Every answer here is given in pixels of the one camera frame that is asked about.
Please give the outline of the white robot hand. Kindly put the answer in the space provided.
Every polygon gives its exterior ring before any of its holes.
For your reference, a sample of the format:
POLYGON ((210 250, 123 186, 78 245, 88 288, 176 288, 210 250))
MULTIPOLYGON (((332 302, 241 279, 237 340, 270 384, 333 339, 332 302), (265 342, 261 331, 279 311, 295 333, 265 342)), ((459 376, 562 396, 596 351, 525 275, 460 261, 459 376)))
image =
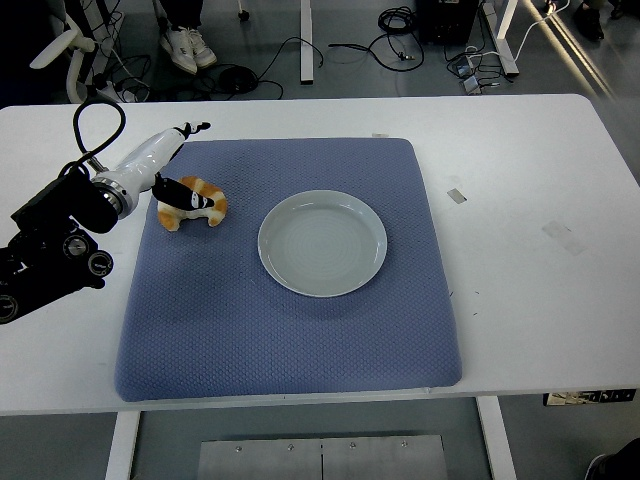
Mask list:
POLYGON ((156 175, 191 135, 210 127, 209 122, 186 122, 151 136, 130 152, 114 170, 116 182, 127 200, 124 211, 130 213, 136 208, 139 195, 152 188, 156 175))

